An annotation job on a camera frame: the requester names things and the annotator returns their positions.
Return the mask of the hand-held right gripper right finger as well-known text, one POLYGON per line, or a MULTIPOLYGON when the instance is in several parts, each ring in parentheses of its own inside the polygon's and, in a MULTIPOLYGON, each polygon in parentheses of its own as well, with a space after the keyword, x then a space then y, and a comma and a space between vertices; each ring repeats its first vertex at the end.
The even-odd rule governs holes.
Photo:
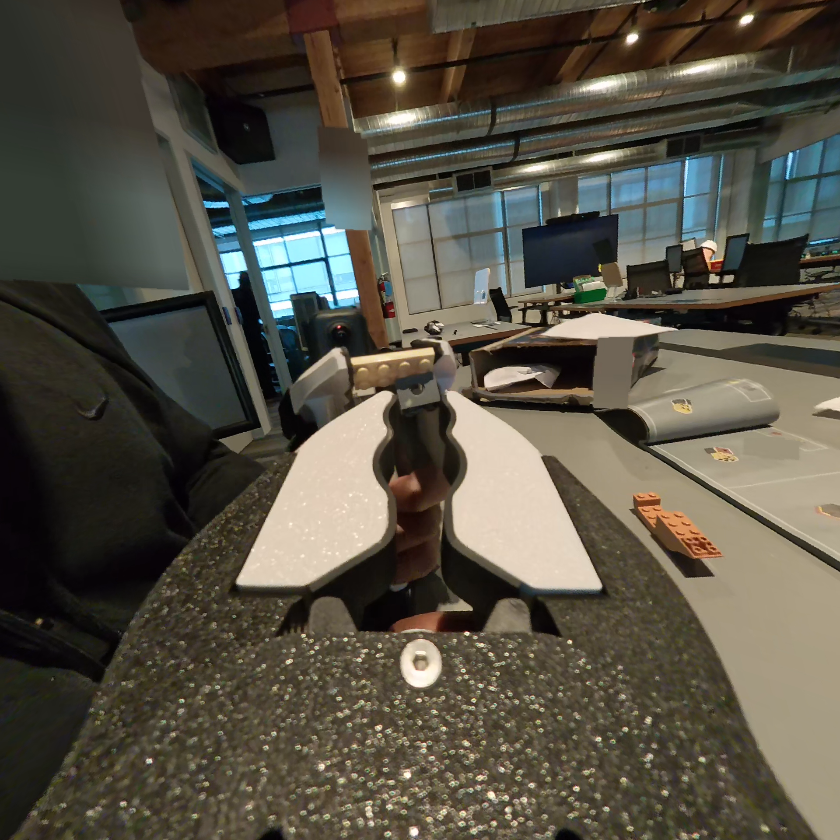
POLYGON ((449 544, 530 595, 595 595, 603 583, 538 449, 456 392, 444 403, 457 473, 445 513, 449 544))

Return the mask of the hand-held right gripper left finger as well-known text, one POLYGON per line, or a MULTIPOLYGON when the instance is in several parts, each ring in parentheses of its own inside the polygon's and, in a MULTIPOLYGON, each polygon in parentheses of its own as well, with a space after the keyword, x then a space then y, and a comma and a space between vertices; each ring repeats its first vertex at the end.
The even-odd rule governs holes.
POLYGON ((390 415, 378 392, 299 447, 236 579, 242 592, 315 592, 376 554, 396 531, 390 415))

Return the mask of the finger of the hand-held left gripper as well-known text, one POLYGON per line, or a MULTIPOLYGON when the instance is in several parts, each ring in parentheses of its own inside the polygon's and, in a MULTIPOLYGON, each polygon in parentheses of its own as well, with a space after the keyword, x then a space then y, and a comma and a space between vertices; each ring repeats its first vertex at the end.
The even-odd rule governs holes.
POLYGON ((450 344, 441 337, 426 337, 411 342, 413 350, 432 349, 435 353, 434 378, 438 390, 443 394, 450 390, 454 383, 458 363, 450 344))
POLYGON ((321 428, 354 408, 352 391, 350 354, 334 348, 290 387, 290 404, 296 416, 321 428))

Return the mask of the small grey toy brick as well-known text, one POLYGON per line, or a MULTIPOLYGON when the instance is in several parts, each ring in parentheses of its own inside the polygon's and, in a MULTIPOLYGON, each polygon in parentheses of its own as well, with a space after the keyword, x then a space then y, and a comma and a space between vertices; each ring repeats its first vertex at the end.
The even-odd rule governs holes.
POLYGON ((440 391, 433 372, 398 379, 394 388, 400 409, 405 414, 426 410, 440 400, 440 391))

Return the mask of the tan toy brick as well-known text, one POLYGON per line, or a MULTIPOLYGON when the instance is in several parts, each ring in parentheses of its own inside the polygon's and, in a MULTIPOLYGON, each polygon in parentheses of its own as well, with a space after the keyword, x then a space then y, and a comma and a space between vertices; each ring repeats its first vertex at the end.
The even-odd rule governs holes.
POLYGON ((405 387, 396 383, 432 374, 435 361, 431 347, 354 356, 350 358, 351 381, 358 391, 405 387))

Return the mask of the person's left hand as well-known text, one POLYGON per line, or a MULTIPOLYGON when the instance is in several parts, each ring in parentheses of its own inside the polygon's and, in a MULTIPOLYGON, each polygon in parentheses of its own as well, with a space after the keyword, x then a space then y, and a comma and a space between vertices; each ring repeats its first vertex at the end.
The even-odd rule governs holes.
POLYGON ((435 465, 417 467, 391 479, 395 499, 395 574, 392 587, 405 601, 394 632, 464 633, 475 629, 471 612, 433 610, 447 594, 438 575, 443 527, 442 504, 448 482, 435 465))

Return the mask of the grey office table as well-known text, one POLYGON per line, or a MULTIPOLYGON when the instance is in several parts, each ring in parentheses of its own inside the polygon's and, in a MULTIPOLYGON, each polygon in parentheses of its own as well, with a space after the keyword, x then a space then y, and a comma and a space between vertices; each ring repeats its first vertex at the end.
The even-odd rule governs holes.
POLYGON ((453 349, 458 348, 458 352, 463 353, 534 329, 539 330, 527 324, 512 322, 500 322, 492 327, 476 326, 471 322, 458 322, 445 324, 440 333, 429 333, 424 328, 405 329, 402 331, 401 338, 403 347, 407 347, 414 340, 441 339, 448 342, 453 349))

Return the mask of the small crumpled white paper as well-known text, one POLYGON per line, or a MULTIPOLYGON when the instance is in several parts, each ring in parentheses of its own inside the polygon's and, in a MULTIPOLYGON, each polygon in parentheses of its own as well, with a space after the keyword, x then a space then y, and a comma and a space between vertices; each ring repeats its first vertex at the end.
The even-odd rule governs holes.
POLYGON ((483 386, 488 391, 499 391, 527 382, 537 382, 551 388, 557 381, 561 368, 551 364, 514 364, 497 367, 485 374, 483 386))

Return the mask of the black-framed grey panel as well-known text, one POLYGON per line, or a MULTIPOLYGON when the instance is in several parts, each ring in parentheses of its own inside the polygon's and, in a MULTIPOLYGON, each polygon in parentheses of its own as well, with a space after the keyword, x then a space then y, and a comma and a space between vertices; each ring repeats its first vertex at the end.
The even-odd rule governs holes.
POLYGON ((204 291, 103 310, 133 361, 217 438, 261 424, 228 334, 229 317, 204 291))

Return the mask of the orange toy brick assembly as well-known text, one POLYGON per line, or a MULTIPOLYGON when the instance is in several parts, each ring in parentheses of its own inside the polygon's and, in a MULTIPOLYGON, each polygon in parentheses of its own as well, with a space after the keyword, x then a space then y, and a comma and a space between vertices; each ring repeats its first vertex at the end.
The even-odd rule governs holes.
POLYGON ((668 551, 692 560, 722 557, 718 547, 681 511, 662 508, 661 497, 653 492, 633 495, 633 512, 656 540, 668 551))

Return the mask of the grey instruction booklet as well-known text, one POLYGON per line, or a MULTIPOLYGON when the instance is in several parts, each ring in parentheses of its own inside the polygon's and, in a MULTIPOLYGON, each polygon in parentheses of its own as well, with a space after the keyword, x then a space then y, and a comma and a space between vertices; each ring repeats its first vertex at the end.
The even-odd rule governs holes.
POLYGON ((600 409, 620 435, 835 569, 838 449, 786 432, 761 384, 726 379, 600 409))

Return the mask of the black office chair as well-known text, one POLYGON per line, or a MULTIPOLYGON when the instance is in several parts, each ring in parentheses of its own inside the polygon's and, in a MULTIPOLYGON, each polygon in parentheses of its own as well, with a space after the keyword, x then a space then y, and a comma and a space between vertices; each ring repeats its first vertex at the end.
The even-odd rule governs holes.
POLYGON ((769 287, 798 284, 801 258, 808 234, 769 243, 745 245, 735 274, 737 287, 769 287))
POLYGON ((666 259, 626 267, 626 298, 639 298, 664 293, 673 285, 666 259))

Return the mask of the person's torso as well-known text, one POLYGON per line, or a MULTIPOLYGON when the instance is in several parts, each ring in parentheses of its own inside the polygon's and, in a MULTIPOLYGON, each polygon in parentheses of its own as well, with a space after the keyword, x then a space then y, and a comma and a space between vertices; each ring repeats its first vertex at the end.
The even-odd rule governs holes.
POLYGON ((1 834, 87 717, 145 597, 264 471, 129 357, 80 288, 1 283, 1 834))

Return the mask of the long wooden-edged table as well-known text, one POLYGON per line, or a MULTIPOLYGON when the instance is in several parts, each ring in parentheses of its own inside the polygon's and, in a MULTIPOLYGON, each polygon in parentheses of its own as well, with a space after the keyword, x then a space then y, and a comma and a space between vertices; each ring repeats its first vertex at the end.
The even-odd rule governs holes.
POLYGON ((679 328, 734 331, 747 323, 756 333, 779 336, 786 333, 796 306, 838 288, 837 281, 769 287, 715 286, 631 300, 605 297, 587 303, 574 303, 574 295, 564 293, 524 301, 520 306, 521 325, 546 327, 553 312, 632 312, 641 319, 661 317, 666 325, 679 328))

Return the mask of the black wall speaker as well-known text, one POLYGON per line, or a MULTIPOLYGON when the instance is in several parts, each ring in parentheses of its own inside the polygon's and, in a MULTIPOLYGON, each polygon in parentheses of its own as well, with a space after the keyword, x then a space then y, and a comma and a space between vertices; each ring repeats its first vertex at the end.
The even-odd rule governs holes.
POLYGON ((231 98, 208 98, 206 109, 217 146, 238 165, 276 159, 265 112, 231 98))

